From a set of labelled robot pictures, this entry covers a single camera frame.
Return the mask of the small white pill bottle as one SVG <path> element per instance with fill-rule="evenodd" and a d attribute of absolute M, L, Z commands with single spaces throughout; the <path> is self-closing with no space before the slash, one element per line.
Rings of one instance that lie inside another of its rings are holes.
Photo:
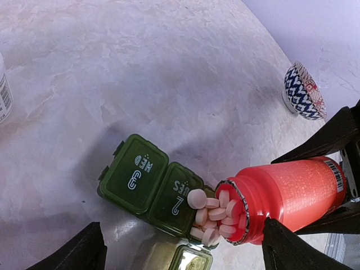
<path fill-rule="evenodd" d="M 12 94 L 7 81 L 7 71 L 5 67 L 5 62 L 2 54 L 0 54 L 0 92 L 1 92 L 1 100 L 0 100 L 0 121 L 1 123 L 6 120 L 9 116 L 14 100 L 12 98 Z"/>

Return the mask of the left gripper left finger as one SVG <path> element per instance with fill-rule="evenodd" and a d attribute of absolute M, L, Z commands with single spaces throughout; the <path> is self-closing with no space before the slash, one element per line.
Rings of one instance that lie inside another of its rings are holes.
<path fill-rule="evenodd" d="M 100 222 L 91 222 L 50 256 L 30 269 L 104 269 L 107 246 Z"/>

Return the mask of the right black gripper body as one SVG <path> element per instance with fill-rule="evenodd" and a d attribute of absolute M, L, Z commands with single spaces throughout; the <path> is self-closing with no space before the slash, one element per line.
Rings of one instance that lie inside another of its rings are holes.
<path fill-rule="evenodd" d="M 346 179 L 346 199 L 345 201 L 358 203 L 359 202 L 359 184 L 356 178 L 359 177 L 359 169 L 356 168 L 358 162 L 356 161 L 357 155 L 350 147 L 344 147 L 340 151 L 340 166 L 344 172 Z"/>

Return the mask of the pink pill on lid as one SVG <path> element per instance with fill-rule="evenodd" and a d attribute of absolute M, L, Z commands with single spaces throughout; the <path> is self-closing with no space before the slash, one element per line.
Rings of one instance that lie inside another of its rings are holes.
<path fill-rule="evenodd" d="M 187 195 L 187 202 L 192 209 L 202 209 L 206 206 L 206 193 L 202 189 L 191 190 Z"/>

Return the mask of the pink pill in compartment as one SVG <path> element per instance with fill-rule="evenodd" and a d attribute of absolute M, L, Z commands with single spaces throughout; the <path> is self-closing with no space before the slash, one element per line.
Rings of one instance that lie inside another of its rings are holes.
<path fill-rule="evenodd" d="M 215 233 L 216 233 L 215 228 L 207 228 L 201 239 L 202 244 L 205 246 L 210 246 L 213 242 Z"/>

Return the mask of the orange pill bottle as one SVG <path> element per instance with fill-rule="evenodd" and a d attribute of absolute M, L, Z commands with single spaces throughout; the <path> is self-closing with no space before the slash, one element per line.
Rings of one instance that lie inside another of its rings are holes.
<path fill-rule="evenodd" d="M 347 183 L 340 165 L 326 156 L 245 168 L 218 183 L 242 205 L 242 225 L 226 241 L 260 245 L 266 218 L 296 232 L 335 211 L 345 200 Z"/>

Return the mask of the green weekly pill organizer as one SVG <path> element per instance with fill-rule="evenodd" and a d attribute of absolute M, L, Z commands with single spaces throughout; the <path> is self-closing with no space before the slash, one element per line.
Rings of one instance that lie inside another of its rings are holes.
<path fill-rule="evenodd" d="M 113 153 L 111 165 L 99 177 L 97 193 L 115 206 L 169 234 L 147 247 L 133 269 L 210 269 L 211 251 L 191 236 L 196 211 L 187 195 L 201 189 L 214 197 L 214 190 L 193 171 L 138 134 L 130 135 Z"/>

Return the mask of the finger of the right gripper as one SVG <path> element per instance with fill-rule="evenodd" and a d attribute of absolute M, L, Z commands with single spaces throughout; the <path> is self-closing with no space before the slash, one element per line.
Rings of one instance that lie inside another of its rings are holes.
<path fill-rule="evenodd" d="M 284 163 L 333 154 L 359 139 L 359 103 L 341 108 L 302 145 L 273 160 Z"/>
<path fill-rule="evenodd" d="M 359 199 L 350 201 L 334 212 L 295 232 L 297 235 L 318 233 L 359 234 Z"/>

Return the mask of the pink pill in bottle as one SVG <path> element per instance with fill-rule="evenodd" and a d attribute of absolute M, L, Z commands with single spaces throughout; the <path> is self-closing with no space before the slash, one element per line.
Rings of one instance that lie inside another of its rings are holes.
<path fill-rule="evenodd" d="M 228 217 L 234 218 L 242 213 L 243 203 L 240 200 L 231 200 L 226 207 L 226 214 Z"/>

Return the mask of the pink pill spilling out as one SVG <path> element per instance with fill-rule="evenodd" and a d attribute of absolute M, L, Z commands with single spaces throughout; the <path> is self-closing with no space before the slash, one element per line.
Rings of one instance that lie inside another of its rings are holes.
<path fill-rule="evenodd" d="M 211 221 L 220 221 L 227 217 L 225 208 L 214 208 L 208 210 L 208 217 Z"/>

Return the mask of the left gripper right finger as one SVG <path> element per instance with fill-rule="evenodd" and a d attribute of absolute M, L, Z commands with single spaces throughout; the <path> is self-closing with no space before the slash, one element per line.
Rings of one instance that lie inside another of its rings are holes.
<path fill-rule="evenodd" d="M 276 219 L 265 220 L 263 235 L 265 269 L 349 269 L 311 247 Z"/>

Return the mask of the red patterned bowl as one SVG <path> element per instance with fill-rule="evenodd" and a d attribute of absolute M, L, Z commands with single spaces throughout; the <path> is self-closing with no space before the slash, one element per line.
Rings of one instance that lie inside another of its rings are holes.
<path fill-rule="evenodd" d="M 300 61 L 295 61 L 286 72 L 281 96 L 292 114 L 307 120 L 327 119 L 322 93 Z"/>

